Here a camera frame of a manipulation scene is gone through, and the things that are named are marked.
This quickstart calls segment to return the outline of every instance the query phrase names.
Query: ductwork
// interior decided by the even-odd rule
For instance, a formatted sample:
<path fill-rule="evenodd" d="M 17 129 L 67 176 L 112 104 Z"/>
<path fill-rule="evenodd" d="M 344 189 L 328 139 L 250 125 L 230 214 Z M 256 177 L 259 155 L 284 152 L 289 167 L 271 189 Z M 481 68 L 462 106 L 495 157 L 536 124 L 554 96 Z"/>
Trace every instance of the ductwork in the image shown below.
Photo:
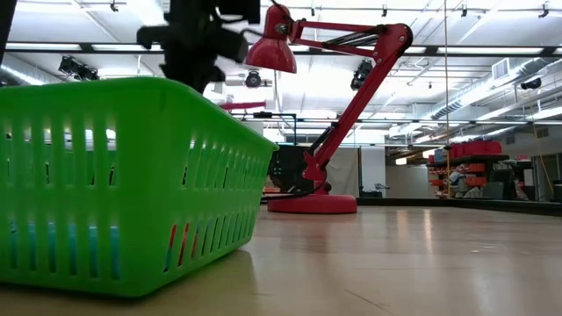
<path fill-rule="evenodd" d="M 556 58 L 534 58 L 532 60 L 523 58 L 509 59 L 508 74 L 495 80 L 490 73 L 469 86 L 455 93 L 447 103 L 446 100 L 436 104 L 432 110 L 420 117 L 420 119 L 437 120 L 468 105 L 475 104 L 479 100 L 492 96 L 499 88 L 507 84 L 525 82 L 532 76 L 560 61 Z M 415 129 L 423 126 L 420 123 L 410 123 L 403 126 L 395 126 L 390 129 L 390 136 L 409 134 Z"/>
<path fill-rule="evenodd" d="M 61 83 L 61 79 L 9 54 L 4 56 L 0 71 L 20 85 Z"/>

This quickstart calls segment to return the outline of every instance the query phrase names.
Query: pole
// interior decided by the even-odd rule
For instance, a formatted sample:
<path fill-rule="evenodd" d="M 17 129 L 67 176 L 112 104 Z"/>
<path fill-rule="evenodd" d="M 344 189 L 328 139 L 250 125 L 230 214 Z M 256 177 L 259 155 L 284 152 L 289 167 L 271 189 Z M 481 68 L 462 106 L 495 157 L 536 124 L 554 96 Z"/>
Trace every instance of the pole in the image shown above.
<path fill-rule="evenodd" d="M 0 65 L 2 65 L 2 60 L 4 59 L 11 21 L 14 18 L 17 2 L 18 0 L 0 0 Z"/>

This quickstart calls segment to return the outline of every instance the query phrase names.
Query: lamp arm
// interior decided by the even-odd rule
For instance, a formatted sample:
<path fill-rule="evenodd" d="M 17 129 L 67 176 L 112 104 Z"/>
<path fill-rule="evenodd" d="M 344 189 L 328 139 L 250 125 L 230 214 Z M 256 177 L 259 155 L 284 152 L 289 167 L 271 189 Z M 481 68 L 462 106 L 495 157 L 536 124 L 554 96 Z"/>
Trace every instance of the lamp arm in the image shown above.
<path fill-rule="evenodd" d="M 325 30 L 338 30 L 353 32 L 350 35 L 326 42 L 302 39 L 305 27 L 313 27 Z M 375 67 L 366 77 L 364 84 L 357 91 L 351 103 L 340 117 L 333 123 L 314 144 L 305 152 L 306 170 L 303 173 L 305 179 L 322 181 L 326 176 L 326 166 L 335 150 L 345 139 L 349 130 L 353 127 L 361 112 L 371 101 L 378 87 L 392 70 L 396 61 L 410 47 L 413 40 L 412 30 L 407 25 L 345 25 L 323 22 L 295 21 L 289 29 L 289 40 L 292 43 L 328 49 L 346 54 L 354 54 L 363 57 L 371 57 L 375 61 Z M 374 50 L 358 48 L 353 45 L 376 41 Z"/>

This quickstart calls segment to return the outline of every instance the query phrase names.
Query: red desk lamp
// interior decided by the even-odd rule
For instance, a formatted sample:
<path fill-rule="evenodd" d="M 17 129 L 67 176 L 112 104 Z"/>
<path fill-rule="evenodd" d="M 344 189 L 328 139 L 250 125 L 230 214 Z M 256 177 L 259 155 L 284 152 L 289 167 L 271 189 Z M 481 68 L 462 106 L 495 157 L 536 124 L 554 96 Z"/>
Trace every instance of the red desk lamp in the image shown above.
<path fill-rule="evenodd" d="M 305 27 L 351 32 L 325 42 L 302 39 Z M 305 179 L 313 180 L 313 194 L 297 194 L 273 198 L 268 202 L 270 212 L 292 213 L 354 213 L 357 201 L 352 196 L 328 195 L 331 185 L 326 181 L 326 166 L 348 131 L 371 101 L 394 63 L 410 47 L 412 30 L 407 25 L 345 25 L 336 23 L 294 21 L 287 7 L 274 4 L 267 10 L 263 37 L 252 46 L 246 64 L 284 72 L 297 72 L 297 64 L 287 39 L 291 43 L 353 54 L 374 59 L 376 66 L 357 91 L 348 108 L 305 152 Z M 373 50 L 359 48 L 375 44 Z"/>

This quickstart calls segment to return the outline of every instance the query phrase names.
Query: shelf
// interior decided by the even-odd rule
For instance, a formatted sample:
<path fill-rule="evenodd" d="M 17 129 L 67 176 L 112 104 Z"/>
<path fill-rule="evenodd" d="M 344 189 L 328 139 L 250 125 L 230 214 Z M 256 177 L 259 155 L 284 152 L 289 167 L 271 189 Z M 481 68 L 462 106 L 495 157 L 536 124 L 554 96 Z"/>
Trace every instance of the shelf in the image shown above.
<path fill-rule="evenodd" d="M 457 166 L 461 163 L 472 163 L 472 162 L 500 162 L 509 159 L 506 154 L 476 154 L 472 156 L 466 156 L 462 158 L 455 158 L 450 160 L 451 166 Z M 447 161 L 445 162 L 435 162 L 429 163 L 427 167 L 444 167 L 447 166 Z"/>

